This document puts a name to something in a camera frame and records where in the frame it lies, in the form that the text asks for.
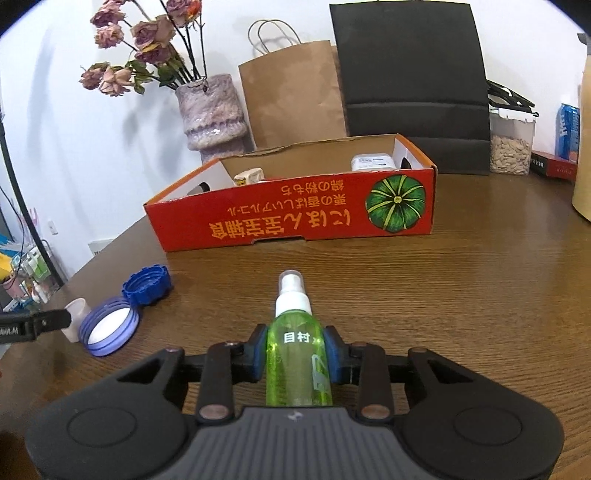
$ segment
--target white spray nozzle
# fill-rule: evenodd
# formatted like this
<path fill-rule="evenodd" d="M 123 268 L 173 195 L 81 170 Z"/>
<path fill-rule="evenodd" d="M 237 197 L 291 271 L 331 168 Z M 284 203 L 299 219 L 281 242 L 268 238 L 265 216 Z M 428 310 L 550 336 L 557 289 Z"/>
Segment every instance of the white spray nozzle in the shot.
<path fill-rule="evenodd" d="M 297 270 L 285 270 L 279 276 L 279 295 L 289 291 L 306 293 L 304 277 Z"/>
<path fill-rule="evenodd" d="M 304 277 L 296 270 L 286 270 L 279 276 L 279 296 L 275 304 L 275 316 L 288 310 L 303 310 L 312 314 L 310 299 L 306 295 Z"/>

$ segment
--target red cardboard box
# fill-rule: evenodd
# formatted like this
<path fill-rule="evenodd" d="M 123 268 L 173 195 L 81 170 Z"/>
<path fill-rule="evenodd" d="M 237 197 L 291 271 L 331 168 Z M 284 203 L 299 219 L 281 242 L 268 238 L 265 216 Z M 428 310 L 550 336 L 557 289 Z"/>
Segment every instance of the red cardboard box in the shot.
<path fill-rule="evenodd" d="M 575 181 L 577 178 L 577 163 L 565 160 L 550 153 L 531 153 L 530 169 L 545 177 Z"/>
<path fill-rule="evenodd" d="M 396 171 L 351 172 L 355 155 L 389 153 Z M 263 169 L 263 183 L 233 177 Z M 216 160 L 144 205 L 166 252 L 277 238 L 426 235 L 437 167 L 402 135 L 305 142 Z"/>

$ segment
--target blue can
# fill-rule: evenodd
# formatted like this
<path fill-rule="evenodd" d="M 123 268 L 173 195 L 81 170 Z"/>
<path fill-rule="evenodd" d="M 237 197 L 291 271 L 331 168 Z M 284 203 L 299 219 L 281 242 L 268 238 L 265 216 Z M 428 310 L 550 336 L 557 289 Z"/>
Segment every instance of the blue can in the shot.
<path fill-rule="evenodd" d="M 578 162 L 581 111 L 563 103 L 558 110 L 556 124 L 556 156 Z"/>

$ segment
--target green spray bottle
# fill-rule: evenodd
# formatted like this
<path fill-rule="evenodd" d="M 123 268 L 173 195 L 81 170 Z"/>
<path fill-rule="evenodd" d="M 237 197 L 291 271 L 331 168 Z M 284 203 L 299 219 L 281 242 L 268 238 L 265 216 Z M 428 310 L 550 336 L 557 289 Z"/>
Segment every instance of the green spray bottle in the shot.
<path fill-rule="evenodd" d="M 296 270 L 279 277 L 275 320 L 267 333 L 267 405 L 332 405 L 322 326 Z"/>

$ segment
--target blue bottle cap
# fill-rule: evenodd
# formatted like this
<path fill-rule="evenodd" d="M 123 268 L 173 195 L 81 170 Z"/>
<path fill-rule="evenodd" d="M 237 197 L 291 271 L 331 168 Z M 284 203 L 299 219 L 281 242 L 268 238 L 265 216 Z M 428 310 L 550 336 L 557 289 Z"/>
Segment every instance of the blue bottle cap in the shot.
<path fill-rule="evenodd" d="M 135 308 L 150 305 L 163 298 L 173 288 L 168 268 L 153 265 L 142 268 L 123 284 L 121 293 Z"/>
<path fill-rule="evenodd" d="M 123 297 L 107 300 L 90 312 L 80 325 L 79 338 L 94 356 L 119 350 L 133 336 L 139 312 Z"/>

